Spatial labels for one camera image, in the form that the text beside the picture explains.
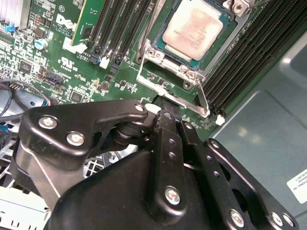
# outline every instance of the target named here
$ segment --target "capacitor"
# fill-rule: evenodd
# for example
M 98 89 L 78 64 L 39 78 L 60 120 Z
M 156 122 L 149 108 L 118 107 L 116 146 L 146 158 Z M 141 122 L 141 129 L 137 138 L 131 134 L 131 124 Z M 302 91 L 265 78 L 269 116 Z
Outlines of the capacitor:
M 34 46 L 38 50 L 43 50 L 48 47 L 48 41 L 46 39 L 38 39 L 34 42 Z

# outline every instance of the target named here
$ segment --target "gray metal panel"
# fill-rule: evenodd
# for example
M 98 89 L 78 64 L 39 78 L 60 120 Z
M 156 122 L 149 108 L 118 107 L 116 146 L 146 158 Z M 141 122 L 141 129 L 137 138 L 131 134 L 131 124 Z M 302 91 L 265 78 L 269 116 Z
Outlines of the gray metal panel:
M 287 182 L 307 169 L 307 32 L 213 134 L 307 229 Z

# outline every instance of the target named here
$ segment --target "cable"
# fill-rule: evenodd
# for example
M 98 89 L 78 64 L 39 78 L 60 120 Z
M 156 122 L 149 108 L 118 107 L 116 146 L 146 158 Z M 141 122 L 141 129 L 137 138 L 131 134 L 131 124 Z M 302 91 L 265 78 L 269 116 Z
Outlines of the cable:
M 12 116 L 0 117 L 0 123 L 20 119 L 20 118 L 22 118 L 23 115 L 24 114 L 22 113 L 22 114 L 16 114 L 16 115 L 12 115 Z
M 0 83 L 0 87 L 2 89 L 6 90 L 9 93 L 9 99 L 6 102 L 2 112 L 0 113 L 0 117 L 2 117 L 6 113 L 6 111 L 9 110 L 9 108 L 11 106 L 11 103 L 12 103 L 12 100 L 13 100 L 13 93 L 12 93 L 11 89 L 8 86 L 6 86 L 5 84 Z
M 28 88 L 36 91 L 37 94 L 39 96 L 41 96 L 46 102 L 48 102 L 48 103 L 50 102 L 49 98 L 47 98 L 38 88 L 34 87 L 33 85 L 30 85 L 29 83 L 27 83 L 25 81 L 16 80 L 16 79 L 3 79 L 3 80 L 0 80 L 0 83 L 5 83 L 5 82 L 16 82 L 16 83 L 23 84 L 23 85 L 27 86 Z
M 120 154 L 117 151 L 114 151 L 114 154 L 116 155 L 116 157 L 118 158 L 118 160 L 121 160 L 122 157 L 120 156 Z
M 47 103 L 47 105 L 50 105 L 51 104 L 51 101 L 49 100 L 49 98 L 47 98 L 39 89 L 37 89 L 36 87 L 30 85 L 29 83 L 27 82 L 24 82 L 22 80 L 16 80 L 16 79 L 2 79 L 0 80 L 0 84 L 1 83 L 5 83 L 5 82 L 16 82 L 16 83 L 20 83 L 20 84 L 23 84 L 25 86 L 27 86 L 28 88 L 34 90 L 39 96 L 41 96 L 46 102 L 44 102 L 42 104 L 42 106 L 45 106 L 45 103 Z M 23 116 L 23 113 L 21 114 L 16 114 L 16 115 L 12 115 L 12 116 L 5 116 L 5 117 L 1 117 L 0 116 L 0 123 L 3 123 L 3 122 L 7 122 L 7 121 L 12 121 L 12 120 L 16 120 L 16 119 L 19 119 Z

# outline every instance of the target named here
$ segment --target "heatsink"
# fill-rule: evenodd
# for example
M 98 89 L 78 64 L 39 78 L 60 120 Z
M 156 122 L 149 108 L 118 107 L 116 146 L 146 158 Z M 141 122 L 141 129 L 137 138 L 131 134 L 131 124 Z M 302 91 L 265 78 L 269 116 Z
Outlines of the heatsink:
M 24 29 L 27 27 L 31 0 L 0 0 L 0 20 Z

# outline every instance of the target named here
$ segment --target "green circuit board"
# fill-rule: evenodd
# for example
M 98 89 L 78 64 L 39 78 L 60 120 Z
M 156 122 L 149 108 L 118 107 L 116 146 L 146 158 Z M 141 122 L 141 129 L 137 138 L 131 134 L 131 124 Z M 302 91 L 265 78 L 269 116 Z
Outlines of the green circuit board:
M 85 7 L 86 2 L 91 2 L 91 5 Z M 80 46 L 83 40 L 88 39 L 86 26 L 91 27 L 97 21 L 105 2 L 107 1 L 33 0 L 27 29 L 5 33 L 5 24 L 0 23 L 0 78 L 10 77 L 29 82 L 59 104 L 117 99 L 136 99 L 143 104 L 151 103 L 157 95 L 156 92 L 136 81 L 140 67 L 136 61 L 138 42 L 149 20 L 150 10 L 146 12 L 138 27 L 129 52 L 117 73 L 111 73 L 110 67 L 103 69 L 99 65 L 94 65 L 90 61 L 90 50 L 81 54 L 75 52 L 76 46 Z M 163 23 L 167 9 L 170 9 L 175 1 L 164 2 L 165 5 L 161 9 L 162 17 L 158 17 L 149 34 L 153 39 L 160 29 L 156 25 Z M 254 8 L 243 28 L 248 28 L 249 23 L 261 10 L 261 7 Z M 224 33 L 215 41 L 202 62 L 201 69 L 205 69 L 236 26 L 234 20 L 229 22 Z M 42 31 L 48 46 L 38 50 L 34 46 L 34 41 L 37 39 L 37 34 Z M 22 68 L 21 63 L 23 66 L 28 66 L 28 70 Z M 44 71 L 61 76 L 63 83 L 56 85 L 48 82 L 43 77 Z M 194 102 L 197 97 L 195 88 L 184 90 L 181 79 L 151 62 L 145 63 L 142 75 L 156 84 L 162 79 L 166 89 L 189 102 Z M 207 138 L 217 127 L 214 121 L 203 118 L 189 109 L 182 108 L 181 113 L 184 120 L 195 126 L 201 139 Z

